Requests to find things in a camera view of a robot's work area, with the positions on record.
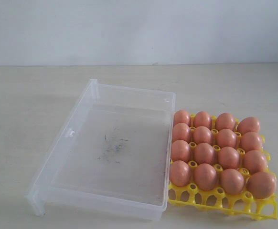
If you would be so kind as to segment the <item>clear plastic bin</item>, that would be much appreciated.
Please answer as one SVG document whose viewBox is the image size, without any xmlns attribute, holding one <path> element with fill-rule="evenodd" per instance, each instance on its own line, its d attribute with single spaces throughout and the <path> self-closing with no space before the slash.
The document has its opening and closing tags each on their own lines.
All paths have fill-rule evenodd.
<svg viewBox="0 0 278 229">
<path fill-rule="evenodd" d="M 48 202 L 159 220 L 167 208 L 175 94 L 91 79 L 34 176 Z"/>
</svg>

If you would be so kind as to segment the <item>brown egg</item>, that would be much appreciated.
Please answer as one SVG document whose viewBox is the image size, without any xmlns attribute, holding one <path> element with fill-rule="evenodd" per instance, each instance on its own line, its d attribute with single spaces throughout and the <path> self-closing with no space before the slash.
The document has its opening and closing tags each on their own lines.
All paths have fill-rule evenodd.
<svg viewBox="0 0 278 229">
<path fill-rule="evenodd" d="M 178 123 L 173 127 L 172 130 L 173 143 L 177 140 L 183 140 L 189 143 L 190 139 L 191 139 L 191 130 L 186 123 Z"/>
<path fill-rule="evenodd" d="M 244 135 L 248 132 L 260 132 L 260 120 L 256 117 L 247 117 L 243 119 L 237 126 L 237 132 Z"/>
<path fill-rule="evenodd" d="M 187 124 L 191 126 L 191 116 L 190 113 L 185 110 L 179 110 L 174 114 L 173 126 L 179 123 Z"/>
<path fill-rule="evenodd" d="M 265 172 L 267 170 L 267 159 L 261 151 L 248 151 L 243 158 L 243 167 L 246 168 L 251 175 L 257 172 Z"/>
<path fill-rule="evenodd" d="M 226 146 L 235 148 L 237 145 L 237 137 L 232 130 L 222 129 L 217 134 L 216 142 L 221 148 Z"/>
<path fill-rule="evenodd" d="M 238 195 L 243 190 L 244 178 L 239 171 L 229 168 L 221 173 L 220 184 L 229 195 Z"/>
<path fill-rule="evenodd" d="M 262 151 L 263 149 L 263 140 L 261 135 L 255 132 L 247 132 L 242 135 L 240 140 L 240 147 L 244 149 L 245 152 L 251 150 Z"/>
<path fill-rule="evenodd" d="M 218 162 L 223 169 L 238 169 L 240 155 L 234 148 L 225 146 L 218 153 Z"/>
<path fill-rule="evenodd" d="M 198 165 L 207 163 L 214 165 L 216 163 L 216 152 L 208 143 L 199 143 L 194 150 L 194 160 Z"/>
<path fill-rule="evenodd" d="M 211 115 L 206 111 L 198 112 L 194 117 L 193 126 L 194 127 L 205 126 L 211 130 L 212 128 Z"/>
<path fill-rule="evenodd" d="M 220 114 L 215 122 L 215 129 L 218 131 L 222 129 L 230 129 L 234 131 L 235 129 L 235 118 L 231 113 Z"/>
<path fill-rule="evenodd" d="M 254 198 L 266 199 L 275 193 L 277 179 L 271 173 L 260 171 L 248 179 L 246 188 Z"/>
<path fill-rule="evenodd" d="M 173 162 L 181 160 L 188 163 L 191 160 L 191 148 L 184 140 L 176 140 L 171 145 L 171 159 Z"/>
<path fill-rule="evenodd" d="M 216 169 L 210 164 L 200 164 L 194 170 L 194 181 L 199 189 L 209 191 L 215 188 L 217 182 Z"/>
<path fill-rule="evenodd" d="M 196 144 L 208 143 L 213 144 L 213 134 L 210 129 L 205 126 L 199 126 L 195 129 L 193 133 L 193 141 Z"/>
<path fill-rule="evenodd" d="M 178 187 L 189 184 L 191 179 L 191 169 L 187 163 L 178 160 L 170 165 L 169 180 Z"/>
</svg>

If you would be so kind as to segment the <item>yellow plastic egg tray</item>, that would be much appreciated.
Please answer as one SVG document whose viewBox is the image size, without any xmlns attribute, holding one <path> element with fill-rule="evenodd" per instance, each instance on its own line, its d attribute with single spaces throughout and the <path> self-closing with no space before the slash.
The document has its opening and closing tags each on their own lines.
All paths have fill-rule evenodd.
<svg viewBox="0 0 278 229">
<path fill-rule="evenodd" d="M 194 117 L 196 114 L 190 114 L 191 116 L 191 139 L 189 142 L 191 148 L 191 160 L 187 163 L 191 169 L 191 179 L 188 185 L 178 187 L 169 181 L 169 202 L 175 206 L 194 206 L 199 210 L 219 210 L 228 215 L 249 215 L 252 219 L 277 219 L 278 218 L 278 204 L 277 196 L 275 193 L 266 199 L 257 199 L 247 190 L 246 184 L 248 179 L 252 176 L 249 171 L 243 167 L 243 158 L 246 154 L 244 149 L 240 147 L 240 140 L 242 135 L 237 132 L 237 126 L 241 122 L 235 118 L 234 133 L 237 137 L 237 145 L 234 148 L 240 155 L 240 165 L 236 169 L 244 178 L 244 187 L 240 194 L 229 195 L 224 191 L 220 184 L 221 173 L 225 170 L 218 162 L 218 153 L 222 149 L 216 142 L 216 137 L 219 131 L 215 129 L 215 122 L 218 116 L 212 116 L 212 128 L 213 144 L 211 145 L 216 152 L 216 163 L 213 166 L 217 172 L 217 182 L 214 189 L 204 191 L 198 188 L 194 181 L 194 170 L 199 166 L 194 160 L 194 150 L 197 144 L 193 141 L 193 133 L 196 127 L 193 126 Z M 269 170 L 268 164 L 270 162 L 270 154 L 262 149 L 261 151 L 267 159 L 266 172 L 275 175 Z"/>
</svg>

